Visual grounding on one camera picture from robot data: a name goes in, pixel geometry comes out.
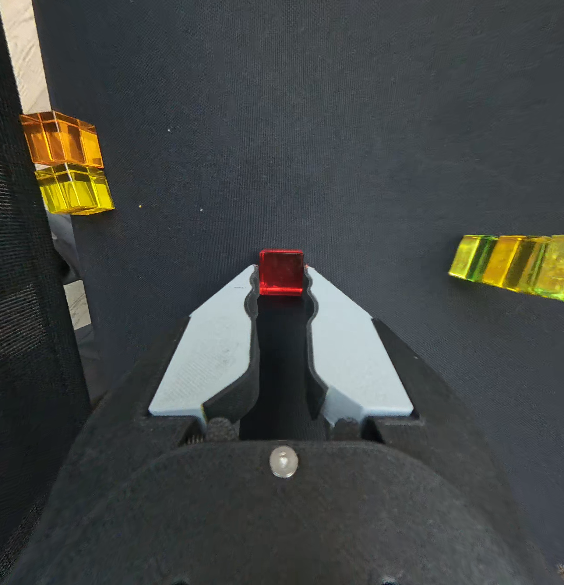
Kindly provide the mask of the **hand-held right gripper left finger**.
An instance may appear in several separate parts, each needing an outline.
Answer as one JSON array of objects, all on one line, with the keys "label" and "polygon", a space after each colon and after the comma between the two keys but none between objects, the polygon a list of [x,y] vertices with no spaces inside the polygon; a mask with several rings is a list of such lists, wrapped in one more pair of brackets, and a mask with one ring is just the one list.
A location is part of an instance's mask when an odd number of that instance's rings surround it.
[{"label": "hand-held right gripper left finger", "polygon": [[258,296],[251,264],[190,313],[150,415],[236,424],[249,413],[259,395]]}]

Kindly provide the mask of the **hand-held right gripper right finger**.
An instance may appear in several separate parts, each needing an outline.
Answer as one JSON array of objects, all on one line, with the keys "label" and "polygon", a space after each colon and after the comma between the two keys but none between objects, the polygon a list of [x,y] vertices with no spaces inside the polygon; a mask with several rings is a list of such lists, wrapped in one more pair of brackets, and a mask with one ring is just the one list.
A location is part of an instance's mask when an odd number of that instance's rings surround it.
[{"label": "hand-held right gripper right finger", "polygon": [[312,315],[306,327],[307,404],[333,428],[373,417],[406,418],[414,405],[372,316],[322,276],[305,268]]}]

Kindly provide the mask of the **red transparent cube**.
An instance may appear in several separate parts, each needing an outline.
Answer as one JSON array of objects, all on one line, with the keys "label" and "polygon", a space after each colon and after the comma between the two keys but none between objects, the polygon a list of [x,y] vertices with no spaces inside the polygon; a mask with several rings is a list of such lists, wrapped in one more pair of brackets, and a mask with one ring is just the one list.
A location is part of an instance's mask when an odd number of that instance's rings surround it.
[{"label": "red transparent cube", "polygon": [[304,254],[301,250],[264,249],[259,254],[261,296],[302,296]]}]

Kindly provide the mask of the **green transparent cube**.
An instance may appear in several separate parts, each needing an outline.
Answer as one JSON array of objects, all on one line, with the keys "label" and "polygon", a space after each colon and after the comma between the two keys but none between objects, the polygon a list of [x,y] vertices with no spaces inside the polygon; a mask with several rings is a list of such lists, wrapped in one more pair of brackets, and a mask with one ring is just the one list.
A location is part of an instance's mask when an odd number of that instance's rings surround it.
[{"label": "green transparent cube", "polygon": [[491,235],[465,235],[457,247],[448,274],[469,282],[483,282],[498,237]]},{"label": "green transparent cube", "polygon": [[564,302],[564,235],[553,235],[545,248],[534,295]]}]

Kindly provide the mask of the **yellow transparent cube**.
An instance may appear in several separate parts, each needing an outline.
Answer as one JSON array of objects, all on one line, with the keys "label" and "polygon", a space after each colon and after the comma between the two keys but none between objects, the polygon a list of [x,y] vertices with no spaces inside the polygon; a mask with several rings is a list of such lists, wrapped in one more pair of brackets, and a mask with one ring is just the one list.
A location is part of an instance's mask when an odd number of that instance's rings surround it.
[{"label": "yellow transparent cube", "polygon": [[500,236],[485,266],[481,282],[516,293],[533,294],[548,236]]},{"label": "yellow transparent cube", "polygon": [[93,215],[115,209],[103,170],[64,163],[35,171],[46,210],[54,215]]}]

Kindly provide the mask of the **orange transparent cube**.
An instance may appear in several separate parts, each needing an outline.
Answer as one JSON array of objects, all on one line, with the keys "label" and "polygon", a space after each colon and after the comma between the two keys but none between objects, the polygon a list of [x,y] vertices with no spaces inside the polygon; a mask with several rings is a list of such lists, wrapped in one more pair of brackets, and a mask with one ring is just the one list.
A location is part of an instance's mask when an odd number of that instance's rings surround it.
[{"label": "orange transparent cube", "polygon": [[19,120],[34,164],[66,163],[103,169],[103,156],[93,124],[57,111],[20,114]]}]

